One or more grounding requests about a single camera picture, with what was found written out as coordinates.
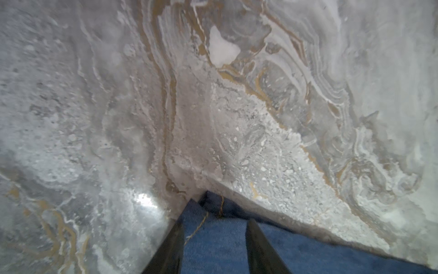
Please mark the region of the dark blue denim trousers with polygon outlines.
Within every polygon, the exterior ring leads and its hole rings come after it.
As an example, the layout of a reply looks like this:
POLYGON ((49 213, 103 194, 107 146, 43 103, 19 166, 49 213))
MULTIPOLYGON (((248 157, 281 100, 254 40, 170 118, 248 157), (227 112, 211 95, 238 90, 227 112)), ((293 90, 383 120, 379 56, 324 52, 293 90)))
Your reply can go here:
POLYGON ((245 231, 254 219, 294 274, 433 274, 435 270, 295 233, 234 201, 207 191, 179 217, 186 244, 184 274, 249 273, 245 231))

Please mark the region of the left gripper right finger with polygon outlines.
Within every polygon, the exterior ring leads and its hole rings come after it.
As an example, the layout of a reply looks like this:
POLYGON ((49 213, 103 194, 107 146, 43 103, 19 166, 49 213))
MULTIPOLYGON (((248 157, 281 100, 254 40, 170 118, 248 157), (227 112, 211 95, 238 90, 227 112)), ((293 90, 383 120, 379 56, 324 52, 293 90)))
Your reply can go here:
POLYGON ((291 274, 254 219, 247 223, 245 239, 250 274, 291 274))

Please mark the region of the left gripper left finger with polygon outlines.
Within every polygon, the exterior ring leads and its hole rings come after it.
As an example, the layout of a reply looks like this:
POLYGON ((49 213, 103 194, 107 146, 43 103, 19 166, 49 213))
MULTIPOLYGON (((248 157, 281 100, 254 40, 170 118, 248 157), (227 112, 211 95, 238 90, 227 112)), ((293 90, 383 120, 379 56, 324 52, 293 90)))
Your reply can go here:
POLYGON ((185 229, 177 221, 141 274, 180 274, 183 264, 185 229))

